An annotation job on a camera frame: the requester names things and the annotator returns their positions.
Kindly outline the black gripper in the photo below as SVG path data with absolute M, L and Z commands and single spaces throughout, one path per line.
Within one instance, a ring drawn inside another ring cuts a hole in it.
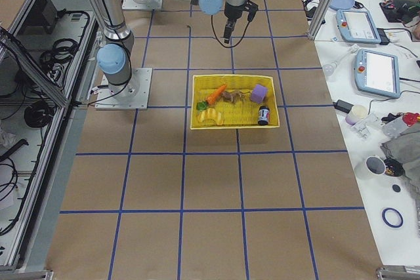
M 236 21 L 242 17 L 243 11 L 247 11 L 246 3 L 239 6 L 231 5 L 230 3 L 225 3 L 224 15 L 227 21 L 223 33 L 224 44 L 230 43 L 232 28 L 236 24 Z

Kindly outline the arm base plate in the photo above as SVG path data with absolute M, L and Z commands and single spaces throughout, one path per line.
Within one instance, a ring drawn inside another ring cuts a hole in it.
M 135 68 L 128 85 L 120 87 L 108 85 L 105 75 L 101 84 L 105 89 L 98 92 L 98 102 L 94 106 L 98 110 L 146 110 L 152 82 L 152 68 Z
M 160 10 L 163 0 L 123 0 L 123 10 Z

